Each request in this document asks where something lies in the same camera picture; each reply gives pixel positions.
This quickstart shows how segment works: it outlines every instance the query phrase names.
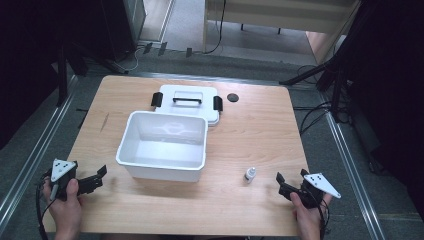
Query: human hand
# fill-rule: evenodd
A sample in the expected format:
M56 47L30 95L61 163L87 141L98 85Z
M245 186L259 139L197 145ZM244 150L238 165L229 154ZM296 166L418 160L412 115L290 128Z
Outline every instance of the human hand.
M330 204L332 196L325 194L323 202L327 205ZM293 215L297 219L298 235L302 240L319 240L321 230L321 215L318 208L307 209L302 204L299 195L297 193L290 193L290 199L295 207ZM325 213L325 206L321 205L321 210Z
M49 211L56 223L55 240L78 239L80 232L82 209L78 194L78 180L71 179L66 187L67 200L64 202L57 199L50 207ZM44 183L43 194L49 205L50 201L50 179Z

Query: container lid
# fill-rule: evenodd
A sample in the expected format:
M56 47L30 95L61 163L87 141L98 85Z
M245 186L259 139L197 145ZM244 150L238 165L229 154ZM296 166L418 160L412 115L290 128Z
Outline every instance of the container lid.
M160 92L153 95L152 106L156 106L158 113L201 116L209 126L215 126L222 111L222 99L213 87L162 85Z

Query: black stand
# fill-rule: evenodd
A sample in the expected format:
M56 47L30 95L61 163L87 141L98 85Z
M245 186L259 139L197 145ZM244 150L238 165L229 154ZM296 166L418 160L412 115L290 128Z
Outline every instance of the black stand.
M74 9L72 2L44 0L40 2L40 4L42 4L43 9L45 9L40 17L45 18L47 22L52 24L51 27L55 39L54 44L57 46L59 99L56 105L58 107L63 104L68 96L67 62L74 73L81 76L85 76L88 71L88 67L82 56L92 58L100 65L109 69L112 73L126 73L121 72L116 66L98 57L90 50L72 40L74 33L72 32L72 27L69 25L70 22L72 22L72 17L74 17L71 14L72 11L70 11L70 9Z
M358 48L356 42L364 36L361 36L361 29L367 24L368 19L374 13L377 4L372 1L362 0L361 6L358 9L356 17L352 23L349 34L343 41L337 53L327 62L287 81L280 81L280 85L294 85L308 77L323 72L322 76L316 83L316 87L319 91L326 91L333 82L335 82L333 97L331 100L331 109L334 120L340 122L338 118L338 106L340 103L340 94L342 87L347 83L347 69L349 68L349 62L354 58L356 48Z
M126 74L121 72L117 67L110 64L106 60L98 57L90 50L84 48L77 43L63 43L58 50L58 77L59 77L59 99L57 106L60 107L68 96L68 73L66 68L66 60L76 75L85 76L88 67L81 55L92 58L94 61L109 69L112 73Z

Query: white container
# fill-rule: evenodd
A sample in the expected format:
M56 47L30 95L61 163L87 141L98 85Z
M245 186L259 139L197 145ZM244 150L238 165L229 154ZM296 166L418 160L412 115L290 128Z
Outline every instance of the white container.
M133 112L116 161L133 177L197 182L205 165L207 130L203 117Z

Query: black curtain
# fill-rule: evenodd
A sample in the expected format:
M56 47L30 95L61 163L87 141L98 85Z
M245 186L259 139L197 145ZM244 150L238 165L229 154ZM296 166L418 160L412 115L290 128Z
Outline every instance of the black curtain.
M423 11L423 1L363 0L317 87L353 83L348 92L380 142L372 156L407 186L424 219Z
M0 1L0 149L57 87L54 35L38 1Z

